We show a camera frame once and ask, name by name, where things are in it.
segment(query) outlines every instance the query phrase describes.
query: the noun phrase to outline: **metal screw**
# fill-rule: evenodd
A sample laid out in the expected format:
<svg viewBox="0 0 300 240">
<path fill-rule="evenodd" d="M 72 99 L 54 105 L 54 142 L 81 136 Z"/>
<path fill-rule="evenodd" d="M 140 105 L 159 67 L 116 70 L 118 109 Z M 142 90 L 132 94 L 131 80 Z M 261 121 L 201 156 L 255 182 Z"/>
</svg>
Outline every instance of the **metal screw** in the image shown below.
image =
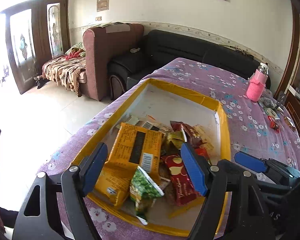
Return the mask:
<svg viewBox="0 0 300 240">
<path fill-rule="evenodd" d="M 250 173 L 249 171 L 244 171 L 244 172 L 243 172 L 243 175 L 244 175 L 245 177 L 250 177 L 250 176 L 251 176 L 251 173 Z"/>
<path fill-rule="evenodd" d="M 78 170 L 78 167 L 77 166 L 72 166 L 70 167 L 69 171 L 70 172 L 76 172 Z"/>
<path fill-rule="evenodd" d="M 217 171 L 219 171 L 219 167 L 216 166 L 216 165 L 212 165 L 212 166 L 210 167 L 210 170 L 213 171 L 213 172 L 217 172 Z"/>
<path fill-rule="evenodd" d="M 45 175 L 46 175 L 46 173 L 41 171 L 41 172 L 38 173 L 37 177 L 38 178 L 43 178 Z"/>
</svg>

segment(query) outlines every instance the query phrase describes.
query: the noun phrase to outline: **blue gripper pad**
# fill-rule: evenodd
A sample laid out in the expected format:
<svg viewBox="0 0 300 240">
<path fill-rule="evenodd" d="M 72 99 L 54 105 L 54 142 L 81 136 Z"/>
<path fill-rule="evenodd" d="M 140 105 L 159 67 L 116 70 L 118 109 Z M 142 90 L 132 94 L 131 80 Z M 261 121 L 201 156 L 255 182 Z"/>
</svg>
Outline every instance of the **blue gripper pad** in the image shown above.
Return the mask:
<svg viewBox="0 0 300 240">
<path fill-rule="evenodd" d="M 245 152 L 237 152 L 234 155 L 234 160 L 236 163 L 255 171 L 256 173 L 266 172 L 267 167 L 263 160 L 260 160 L 254 156 L 251 156 Z"/>
<path fill-rule="evenodd" d="M 191 179 L 191 182 L 194 186 L 194 189 L 199 192 L 202 196 L 205 196 L 208 188 L 205 184 L 205 174 L 200 168 L 195 157 L 201 157 L 194 152 L 194 149 L 188 144 L 183 143 L 180 149 L 181 158 L 183 163 L 185 164 L 188 175 Z"/>
<path fill-rule="evenodd" d="M 82 191 L 84 195 L 87 195 L 94 189 L 94 186 L 106 161 L 107 155 L 107 145 L 105 143 L 99 143 L 80 171 L 80 175 L 82 175 L 84 178 L 82 185 Z"/>
</svg>

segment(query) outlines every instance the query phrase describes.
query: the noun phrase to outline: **decorative wall border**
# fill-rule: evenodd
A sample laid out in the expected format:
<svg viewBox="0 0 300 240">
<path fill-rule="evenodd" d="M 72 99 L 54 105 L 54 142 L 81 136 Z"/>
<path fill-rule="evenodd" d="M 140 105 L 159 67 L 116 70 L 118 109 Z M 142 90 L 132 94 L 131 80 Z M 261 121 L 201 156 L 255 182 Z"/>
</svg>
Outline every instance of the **decorative wall border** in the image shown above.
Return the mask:
<svg viewBox="0 0 300 240">
<path fill-rule="evenodd" d="M 255 59 L 259 62 L 266 62 L 268 63 L 269 66 L 269 72 L 271 73 L 272 71 L 276 72 L 278 75 L 280 75 L 280 78 L 283 75 L 284 70 L 279 68 L 276 64 L 274 64 L 273 62 L 271 62 L 269 59 L 267 59 L 266 57 L 264 57 L 263 55 L 255 52 L 254 50 L 239 44 L 235 41 L 232 41 L 230 39 L 227 39 L 225 37 L 219 36 L 217 34 L 214 33 L 210 33 L 207 31 L 203 31 L 200 29 L 196 29 L 196 28 L 191 28 L 191 27 L 186 27 L 186 26 L 182 26 L 182 25 L 175 25 L 175 24 L 169 24 L 169 23 L 157 23 L 157 22 L 127 22 L 127 23 L 139 23 L 142 24 L 145 27 L 145 34 L 149 33 L 151 30 L 164 30 L 164 31 L 169 31 L 169 32 L 174 32 L 174 33 L 181 33 L 183 35 L 188 35 L 188 36 L 192 36 L 195 38 L 199 38 L 199 39 L 203 39 L 206 41 L 210 41 L 216 44 L 222 44 L 225 46 L 232 46 L 232 47 L 236 47 L 239 49 L 242 49 L 243 51 L 247 52 L 248 54 L 251 54 L 255 57 Z M 91 25 L 86 25 L 86 26 L 82 26 L 82 27 L 78 27 L 78 28 L 73 28 L 70 29 L 70 33 L 74 33 L 74 32 L 82 32 L 82 34 L 84 33 L 84 31 L 90 27 L 96 26 L 96 24 L 91 24 Z"/>
</svg>

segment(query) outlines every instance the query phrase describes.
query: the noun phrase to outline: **pink knitted cover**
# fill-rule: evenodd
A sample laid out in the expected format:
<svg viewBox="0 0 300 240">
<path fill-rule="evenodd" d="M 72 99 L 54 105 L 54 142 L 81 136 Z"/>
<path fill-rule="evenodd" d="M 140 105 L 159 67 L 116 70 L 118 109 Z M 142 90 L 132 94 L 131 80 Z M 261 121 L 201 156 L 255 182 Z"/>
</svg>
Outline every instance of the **pink knitted cover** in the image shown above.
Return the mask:
<svg viewBox="0 0 300 240">
<path fill-rule="evenodd" d="M 253 76 L 250 80 L 250 84 L 247 89 L 247 97 L 253 102 L 257 102 L 260 99 L 264 89 L 265 89 L 265 84 L 262 84 L 260 81 L 256 80 Z"/>
</svg>

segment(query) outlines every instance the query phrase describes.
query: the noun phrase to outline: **floral blanket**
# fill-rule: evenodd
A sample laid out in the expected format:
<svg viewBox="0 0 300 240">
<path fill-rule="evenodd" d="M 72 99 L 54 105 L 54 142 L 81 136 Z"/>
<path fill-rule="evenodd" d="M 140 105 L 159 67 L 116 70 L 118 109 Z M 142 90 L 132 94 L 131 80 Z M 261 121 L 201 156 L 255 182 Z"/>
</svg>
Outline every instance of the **floral blanket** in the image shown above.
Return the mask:
<svg viewBox="0 0 300 240">
<path fill-rule="evenodd" d="M 81 71 L 86 70 L 85 57 L 73 57 L 67 59 L 57 57 L 42 66 L 42 76 L 51 81 L 55 81 L 57 85 L 63 85 L 65 89 L 71 89 L 77 93 L 78 97 L 82 96 L 79 90 L 78 77 Z"/>
<path fill-rule="evenodd" d="M 236 152 L 242 150 L 258 158 L 273 158 L 300 169 L 300 139 L 297 132 L 293 132 L 287 126 L 282 115 L 278 121 L 280 133 L 269 127 L 269 120 L 264 111 L 245 96 L 248 87 L 245 79 L 210 65 L 177 58 L 146 76 L 138 85 L 87 122 L 40 167 L 39 171 L 46 171 L 51 175 L 67 169 L 91 136 L 147 78 L 171 82 L 220 101 L 228 116 L 232 158 Z M 264 96 L 272 98 L 269 90 Z M 284 111 L 285 115 L 290 116 L 286 109 Z M 258 179 L 267 180 L 263 174 L 257 176 Z M 85 199 L 85 203 L 102 239 L 181 239 L 135 227 L 110 215 L 88 198 Z M 62 221 L 69 228 L 64 206 L 60 207 L 60 213 Z"/>
</svg>

